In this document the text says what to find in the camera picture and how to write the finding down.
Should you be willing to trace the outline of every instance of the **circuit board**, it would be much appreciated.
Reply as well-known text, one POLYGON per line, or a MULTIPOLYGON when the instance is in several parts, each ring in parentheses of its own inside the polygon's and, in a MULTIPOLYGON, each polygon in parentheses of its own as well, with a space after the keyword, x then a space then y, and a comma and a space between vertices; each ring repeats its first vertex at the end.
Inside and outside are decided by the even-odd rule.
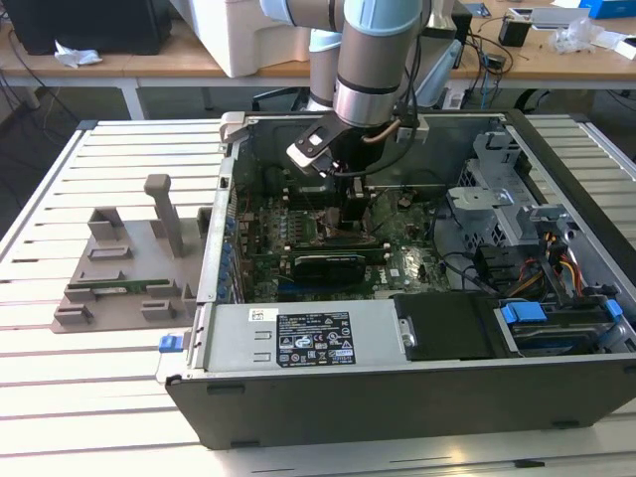
POLYGON ((448 291, 445 267, 427 239, 433 208, 401 191, 382 194, 367 212, 366 231, 341 231, 323 210, 290 210, 268 199, 240 217, 243 256, 249 262, 245 299, 254 303, 388 299, 397 293, 448 291), (360 255, 356 284, 294 282, 294 259, 306 255, 360 255))

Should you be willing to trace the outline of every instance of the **sticker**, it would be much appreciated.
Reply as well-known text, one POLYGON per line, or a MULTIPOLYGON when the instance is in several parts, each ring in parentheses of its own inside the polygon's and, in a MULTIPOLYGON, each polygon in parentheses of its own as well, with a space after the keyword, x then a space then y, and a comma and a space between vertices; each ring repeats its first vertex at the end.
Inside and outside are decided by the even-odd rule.
POLYGON ((128 290, 123 286, 117 286, 113 288, 94 288, 92 293, 95 295, 125 295, 128 290))
POLYGON ((249 308, 248 321, 276 321, 278 308, 249 308))
POLYGON ((356 364, 349 313, 278 315, 276 321, 276 362, 281 368, 356 364))

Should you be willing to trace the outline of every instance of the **gray 3d printed holder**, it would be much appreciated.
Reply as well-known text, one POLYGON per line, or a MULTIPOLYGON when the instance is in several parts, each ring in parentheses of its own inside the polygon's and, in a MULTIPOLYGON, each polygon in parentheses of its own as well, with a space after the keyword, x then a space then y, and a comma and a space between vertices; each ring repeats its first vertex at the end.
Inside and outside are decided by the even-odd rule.
POLYGON ((192 326, 212 208, 180 220, 167 175, 148 176, 144 190, 158 220, 124 223, 115 208, 93 211, 54 333, 192 326))

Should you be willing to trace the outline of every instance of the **power supply label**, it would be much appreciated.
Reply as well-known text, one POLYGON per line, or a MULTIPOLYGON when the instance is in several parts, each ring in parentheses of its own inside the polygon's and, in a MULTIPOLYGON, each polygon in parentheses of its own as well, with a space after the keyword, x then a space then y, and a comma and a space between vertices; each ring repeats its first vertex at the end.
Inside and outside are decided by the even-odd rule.
POLYGON ((355 365, 349 313, 278 315, 276 363, 296 366, 355 365))

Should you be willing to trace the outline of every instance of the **blue latch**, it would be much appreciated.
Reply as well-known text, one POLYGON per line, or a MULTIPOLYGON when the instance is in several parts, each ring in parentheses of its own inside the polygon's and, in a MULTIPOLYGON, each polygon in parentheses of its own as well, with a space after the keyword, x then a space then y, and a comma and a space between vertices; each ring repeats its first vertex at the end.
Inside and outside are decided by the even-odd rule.
POLYGON ((159 341, 159 353, 181 353, 183 336, 166 335, 159 341))
POLYGON ((607 300, 605 302, 605 308, 609 311, 614 323, 618 323, 623 316, 623 309, 620 307, 616 300, 607 300))
POLYGON ((538 323, 548 321, 548 316, 537 301, 515 301, 501 309, 506 323, 538 323))

